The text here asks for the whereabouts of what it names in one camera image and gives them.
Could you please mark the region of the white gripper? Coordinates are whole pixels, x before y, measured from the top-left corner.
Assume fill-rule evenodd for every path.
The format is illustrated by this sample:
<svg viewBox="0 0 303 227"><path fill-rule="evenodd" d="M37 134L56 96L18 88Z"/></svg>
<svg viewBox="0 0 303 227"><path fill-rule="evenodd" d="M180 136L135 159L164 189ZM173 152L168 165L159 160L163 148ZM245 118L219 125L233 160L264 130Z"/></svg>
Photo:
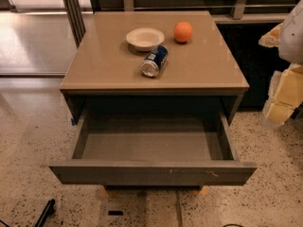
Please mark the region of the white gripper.
<svg viewBox="0 0 303 227"><path fill-rule="evenodd" d="M279 56L292 64L283 72L275 71L262 124L270 129L282 126L303 102L303 0L300 0L282 24L263 35L258 44L278 47Z"/></svg>

